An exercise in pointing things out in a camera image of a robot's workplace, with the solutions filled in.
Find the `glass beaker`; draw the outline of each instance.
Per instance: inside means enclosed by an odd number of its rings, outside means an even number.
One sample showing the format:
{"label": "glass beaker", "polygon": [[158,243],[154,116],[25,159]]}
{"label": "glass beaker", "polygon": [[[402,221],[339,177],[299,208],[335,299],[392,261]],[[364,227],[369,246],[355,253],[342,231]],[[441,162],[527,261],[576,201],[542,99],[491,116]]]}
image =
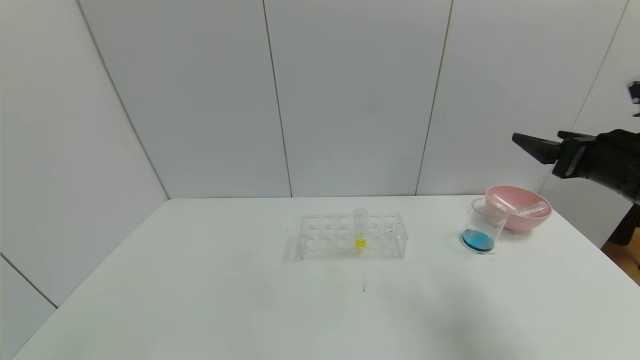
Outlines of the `glass beaker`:
{"label": "glass beaker", "polygon": [[462,243],[469,249],[487,253],[493,250],[494,243],[507,222],[508,211],[496,207],[487,208],[486,199],[476,199],[467,210],[465,230],[460,234]]}

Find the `yellow liquid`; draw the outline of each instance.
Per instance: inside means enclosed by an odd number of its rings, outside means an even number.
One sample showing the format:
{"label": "yellow liquid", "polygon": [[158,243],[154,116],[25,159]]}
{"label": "yellow liquid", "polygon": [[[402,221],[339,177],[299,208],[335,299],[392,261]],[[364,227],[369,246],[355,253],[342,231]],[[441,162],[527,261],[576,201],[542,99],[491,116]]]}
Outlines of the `yellow liquid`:
{"label": "yellow liquid", "polygon": [[365,234],[356,234],[355,244],[358,249],[364,249],[365,247],[367,247],[367,239],[365,238]]}

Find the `white wall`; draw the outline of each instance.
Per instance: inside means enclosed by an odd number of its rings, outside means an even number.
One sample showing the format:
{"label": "white wall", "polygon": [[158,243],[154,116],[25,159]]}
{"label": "white wall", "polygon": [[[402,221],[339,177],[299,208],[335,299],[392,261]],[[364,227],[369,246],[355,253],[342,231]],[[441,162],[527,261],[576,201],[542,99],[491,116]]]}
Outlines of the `white wall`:
{"label": "white wall", "polygon": [[3,329],[0,357],[11,360],[36,330],[53,314],[55,307],[34,290],[4,259],[0,259],[3,287]]}
{"label": "white wall", "polygon": [[549,167],[511,134],[571,128],[625,3],[455,0],[418,194],[539,191]]}
{"label": "white wall", "polygon": [[76,2],[1,16],[3,253],[60,304],[166,195]]}
{"label": "white wall", "polygon": [[170,197],[291,196],[261,1],[80,2]]}
{"label": "white wall", "polygon": [[413,195],[451,0],[265,6],[293,195]]}
{"label": "white wall", "polygon": [[[597,135],[613,129],[640,133],[632,117],[627,83],[640,76],[640,1],[629,1],[602,68],[572,131]],[[567,221],[601,247],[631,203],[612,190],[583,179],[550,177],[542,193]]]}

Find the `white table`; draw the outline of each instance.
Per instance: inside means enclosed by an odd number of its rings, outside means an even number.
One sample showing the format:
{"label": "white table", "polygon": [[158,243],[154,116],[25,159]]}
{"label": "white table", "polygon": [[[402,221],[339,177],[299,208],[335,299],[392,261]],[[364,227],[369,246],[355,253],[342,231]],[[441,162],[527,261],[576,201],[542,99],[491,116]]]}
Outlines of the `white table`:
{"label": "white table", "polygon": [[[638,286],[558,214],[474,254],[476,197],[170,200],[16,359],[640,358]],[[301,214],[356,207],[404,260],[294,260]]]}

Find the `pink bowl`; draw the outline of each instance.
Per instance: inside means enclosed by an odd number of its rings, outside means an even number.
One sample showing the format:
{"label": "pink bowl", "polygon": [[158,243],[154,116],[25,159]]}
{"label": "pink bowl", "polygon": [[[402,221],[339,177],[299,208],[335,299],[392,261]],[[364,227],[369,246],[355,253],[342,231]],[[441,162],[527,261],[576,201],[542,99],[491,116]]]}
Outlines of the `pink bowl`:
{"label": "pink bowl", "polygon": [[497,209],[498,207],[494,203],[496,197],[500,197],[503,201],[511,204],[514,208],[524,208],[531,204],[535,204],[540,201],[544,201],[549,205],[550,211],[546,215],[528,217],[526,215],[511,215],[507,219],[507,223],[504,225],[506,229],[510,230],[531,230],[534,227],[542,224],[553,212],[553,207],[542,196],[537,193],[531,192],[523,188],[517,188],[515,186],[498,185],[490,187],[486,193],[486,207],[489,209]]}

